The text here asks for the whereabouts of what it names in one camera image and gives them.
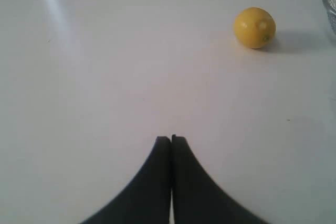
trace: yellow lemon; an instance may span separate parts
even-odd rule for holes
[[[249,48],[261,48],[269,43],[274,38],[275,30],[272,16],[257,7],[242,11],[234,23],[237,39]]]

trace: white table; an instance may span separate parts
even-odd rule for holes
[[[321,0],[0,0],[0,223],[78,223],[157,135],[271,223],[336,222],[336,39]],[[269,11],[266,50],[235,15]]]

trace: lemon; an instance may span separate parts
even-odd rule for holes
[[[276,25],[269,13],[257,7],[242,11],[235,19],[237,39],[246,47],[261,48],[275,35]]]

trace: table surface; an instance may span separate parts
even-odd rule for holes
[[[271,223],[336,221],[336,38],[321,0],[0,0],[0,222],[78,223],[157,135]],[[264,50],[234,38],[259,6]]]

